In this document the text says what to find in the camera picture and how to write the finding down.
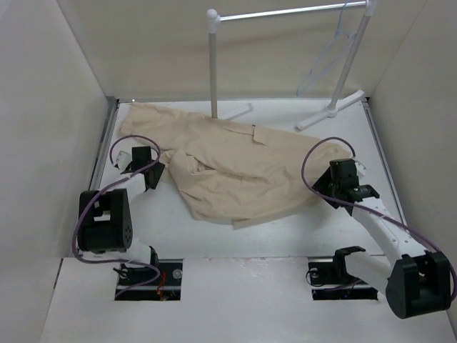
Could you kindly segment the beige trousers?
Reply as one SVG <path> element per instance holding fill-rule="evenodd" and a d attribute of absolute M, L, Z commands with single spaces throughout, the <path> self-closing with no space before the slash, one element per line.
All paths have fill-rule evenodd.
<path fill-rule="evenodd" d="M 337 143 L 194 111 L 133 104 L 120 136 L 154 141 L 194 219 L 247 227 L 296 214 L 330 161 L 349 157 Z"/>

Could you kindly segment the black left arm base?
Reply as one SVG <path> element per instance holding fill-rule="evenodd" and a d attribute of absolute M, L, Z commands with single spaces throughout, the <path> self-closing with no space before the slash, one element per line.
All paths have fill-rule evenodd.
<path fill-rule="evenodd" d="M 124 263 L 114 268 L 118 274 L 115 301 L 167 302 L 181 299 L 184 261 L 159 259 L 151 248 L 151 262 L 158 271 Z"/>

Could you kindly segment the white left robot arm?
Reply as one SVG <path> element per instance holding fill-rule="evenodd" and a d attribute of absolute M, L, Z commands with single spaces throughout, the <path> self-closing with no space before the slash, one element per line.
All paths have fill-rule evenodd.
<path fill-rule="evenodd" d="M 71 245 L 75 255 L 91 252 L 109 261 L 137 263 L 137 278 L 150 285 L 160 277 L 158 257 L 154 248 L 134 236 L 130 204 L 157 187 L 164 165 L 153 159 L 147 146 L 134 147 L 131 152 L 132 161 L 113 186 L 80 194 Z"/>

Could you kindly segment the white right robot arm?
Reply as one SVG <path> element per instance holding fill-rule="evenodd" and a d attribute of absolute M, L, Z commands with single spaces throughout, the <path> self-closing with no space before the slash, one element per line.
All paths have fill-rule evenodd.
<path fill-rule="evenodd" d="M 362 247 L 335 251 L 331 274 L 338 282 L 357 278 L 382 293 L 399 318 L 445 311 L 451 306 L 451 263 L 441 252 L 431 252 L 408 229 L 391 218 L 379 193 L 359 183 L 353 159 L 330 161 L 312 190 L 333 208 L 344 208 L 361 224 L 386 256 L 372 257 Z"/>

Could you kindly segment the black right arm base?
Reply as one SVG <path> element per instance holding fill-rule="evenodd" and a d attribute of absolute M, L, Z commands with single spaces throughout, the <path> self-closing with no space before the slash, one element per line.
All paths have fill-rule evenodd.
<path fill-rule="evenodd" d="M 378 291 L 351 276 L 344 258 L 366 250 L 354 246 L 337 249 L 332 257 L 310 258 L 306 281 L 314 301 L 378 300 Z"/>

